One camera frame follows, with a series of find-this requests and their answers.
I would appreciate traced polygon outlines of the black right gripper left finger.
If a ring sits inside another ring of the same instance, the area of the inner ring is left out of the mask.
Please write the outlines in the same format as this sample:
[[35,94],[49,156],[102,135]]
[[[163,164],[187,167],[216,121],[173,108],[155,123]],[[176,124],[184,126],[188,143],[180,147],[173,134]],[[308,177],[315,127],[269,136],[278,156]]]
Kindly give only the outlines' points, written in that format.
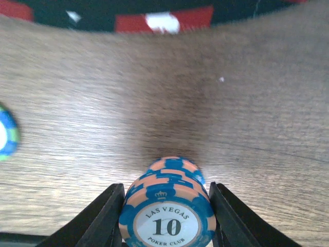
[[64,227],[38,246],[122,246],[118,220],[123,184],[112,184]]

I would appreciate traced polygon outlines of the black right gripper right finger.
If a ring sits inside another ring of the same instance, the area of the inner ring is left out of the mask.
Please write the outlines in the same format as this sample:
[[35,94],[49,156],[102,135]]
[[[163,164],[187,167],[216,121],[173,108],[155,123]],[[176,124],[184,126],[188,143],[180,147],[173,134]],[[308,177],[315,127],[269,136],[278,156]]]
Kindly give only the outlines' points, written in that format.
[[225,185],[212,182],[209,196],[217,222],[213,246],[301,246],[263,220]]

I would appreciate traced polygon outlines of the blue white poker chip stack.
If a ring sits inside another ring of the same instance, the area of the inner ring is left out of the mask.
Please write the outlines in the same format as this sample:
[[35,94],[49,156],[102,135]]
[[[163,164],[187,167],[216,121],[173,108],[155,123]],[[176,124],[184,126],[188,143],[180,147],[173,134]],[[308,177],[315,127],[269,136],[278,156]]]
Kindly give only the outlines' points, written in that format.
[[128,246],[207,246],[216,217],[196,164],[167,156],[129,187],[119,217]]

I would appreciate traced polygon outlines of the teal poker chip stack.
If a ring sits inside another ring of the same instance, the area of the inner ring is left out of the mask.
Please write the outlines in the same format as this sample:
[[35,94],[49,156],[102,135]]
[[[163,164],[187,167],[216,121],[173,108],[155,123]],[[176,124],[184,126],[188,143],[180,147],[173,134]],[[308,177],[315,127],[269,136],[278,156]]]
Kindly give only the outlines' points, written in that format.
[[20,143],[20,132],[12,113],[1,103],[1,161],[12,157]]

